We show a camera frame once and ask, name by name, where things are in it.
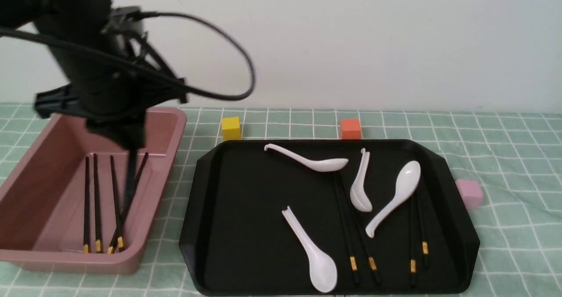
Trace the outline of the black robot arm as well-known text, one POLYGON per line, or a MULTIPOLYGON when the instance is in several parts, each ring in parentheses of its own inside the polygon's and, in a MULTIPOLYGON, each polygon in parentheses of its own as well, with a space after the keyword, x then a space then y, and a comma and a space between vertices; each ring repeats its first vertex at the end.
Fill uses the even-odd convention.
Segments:
POLYGON ((176 75, 147 43, 132 17, 137 6, 115 9, 112 0, 1 0, 1 36, 23 38, 19 27, 32 23, 68 84, 36 94, 34 110, 86 121, 93 134, 132 151, 146 145, 147 109, 187 96, 149 71, 176 75))

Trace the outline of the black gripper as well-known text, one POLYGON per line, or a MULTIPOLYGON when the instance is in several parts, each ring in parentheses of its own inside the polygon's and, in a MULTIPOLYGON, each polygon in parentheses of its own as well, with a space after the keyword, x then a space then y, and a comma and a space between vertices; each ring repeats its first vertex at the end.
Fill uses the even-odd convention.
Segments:
POLYGON ((148 109, 171 99, 186 99, 184 91, 118 71, 72 76, 54 90, 36 94, 34 110, 46 119, 54 114, 82 118, 91 133, 110 139, 124 150, 146 147, 148 109))

